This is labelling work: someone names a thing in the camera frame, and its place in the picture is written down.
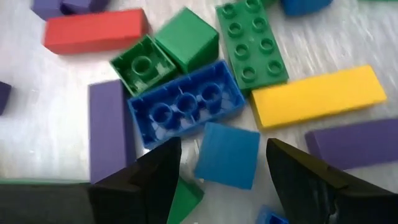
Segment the white surface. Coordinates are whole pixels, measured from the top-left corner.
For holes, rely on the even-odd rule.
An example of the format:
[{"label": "white surface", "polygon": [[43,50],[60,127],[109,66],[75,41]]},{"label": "white surface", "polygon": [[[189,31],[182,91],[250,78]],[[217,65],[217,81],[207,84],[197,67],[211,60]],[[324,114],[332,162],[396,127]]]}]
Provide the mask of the white surface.
[{"label": "white surface", "polygon": [[[113,0],[111,10],[143,7],[157,30],[185,5],[215,26],[214,6],[226,1]],[[44,21],[29,10],[29,4],[30,0],[0,0],[0,80],[14,87],[6,114],[0,117],[0,177],[88,179],[87,85],[117,78],[108,63],[117,52],[69,57],[49,52],[41,45]],[[184,223],[254,223],[262,204],[282,212],[266,164],[267,138],[277,137],[305,149],[303,134],[310,129],[396,116],[397,11],[397,2],[335,0],[321,13],[286,18],[278,5],[271,7],[270,23],[290,80],[369,63],[389,101],[263,132],[253,189],[205,182],[203,201]],[[228,124],[256,130],[249,107]],[[200,143],[201,134],[192,139]],[[398,192],[397,166],[350,173]]]}]

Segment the dark blue plastic brick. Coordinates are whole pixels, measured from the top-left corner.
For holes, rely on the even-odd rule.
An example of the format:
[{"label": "dark blue plastic brick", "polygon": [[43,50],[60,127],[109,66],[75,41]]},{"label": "dark blue plastic brick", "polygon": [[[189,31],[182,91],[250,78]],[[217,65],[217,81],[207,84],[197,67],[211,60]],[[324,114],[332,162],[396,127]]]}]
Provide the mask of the dark blue plastic brick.
[{"label": "dark blue plastic brick", "polygon": [[240,112],[245,101],[224,60],[129,100],[144,147]]},{"label": "dark blue plastic brick", "polygon": [[282,8],[288,16],[302,16],[317,12],[333,0],[282,0]]},{"label": "dark blue plastic brick", "polygon": [[257,217],[256,224],[288,224],[286,218],[282,218],[275,214],[267,206],[263,205]]},{"label": "dark blue plastic brick", "polygon": [[206,123],[195,177],[251,189],[259,142],[257,132]]}]

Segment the foam block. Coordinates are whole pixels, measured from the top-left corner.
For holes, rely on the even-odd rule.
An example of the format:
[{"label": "foam block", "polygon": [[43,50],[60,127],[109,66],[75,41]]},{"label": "foam block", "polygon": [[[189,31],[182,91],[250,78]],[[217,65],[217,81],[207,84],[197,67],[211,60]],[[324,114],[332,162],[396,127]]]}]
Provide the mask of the foam block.
[{"label": "foam block", "polygon": [[387,96],[369,65],[252,92],[259,128],[271,128],[382,103]]},{"label": "foam block", "polygon": [[310,131],[309,152],[341,170],[398,160],[398,119]]},{"label": "foam block", "polygon": [[64,5],[76,14],[101,12],[110,0],[63,0]]},{"label": "foam block", "polygon": [[136,159],[133,122],[120,80],[90,85],[90,181],[95,183]]},{"label": "foam block", "polygon": [[142,9],[52,18],[44,46],[56,54],[126,49],[148,32]]},{"label": "foam block", "polygon": [[0,82],[0,115],[2,115],[4,110],[6,109],[10,92],[11,86],[7,83]]}]

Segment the blue square block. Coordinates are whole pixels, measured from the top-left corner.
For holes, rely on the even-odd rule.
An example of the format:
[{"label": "blue square block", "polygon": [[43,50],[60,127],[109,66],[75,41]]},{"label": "blue square block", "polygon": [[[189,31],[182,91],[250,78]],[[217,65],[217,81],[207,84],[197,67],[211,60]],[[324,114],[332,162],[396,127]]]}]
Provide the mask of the blue square block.
[{"label": "blue square block", "polygon": [[267,206],[263,205],[260,209],[259,216],[257,217],[256,224],[288,224],[286,218],[282,218]]},{"label": "blue square block", "polygon": [[191,134],[207,121],[238,114],[245,100],[224,60],[172,80],[129,101],[144,147]]},{"label": "blue square block", "polygon": [[207,123],[195,177],[251,189],[256,173],[260,134]]}]

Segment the black plastic piece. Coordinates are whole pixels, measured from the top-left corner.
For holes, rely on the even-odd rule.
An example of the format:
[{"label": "black plastic piece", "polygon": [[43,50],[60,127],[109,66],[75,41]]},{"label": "black plastic piece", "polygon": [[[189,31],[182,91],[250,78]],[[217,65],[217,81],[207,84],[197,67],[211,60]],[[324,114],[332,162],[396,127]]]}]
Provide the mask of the black plastic piece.
[{"label": "black plastic piece", "polygon": [[290,224],[398,223],[398,195],[268,139],[272,181]]}]

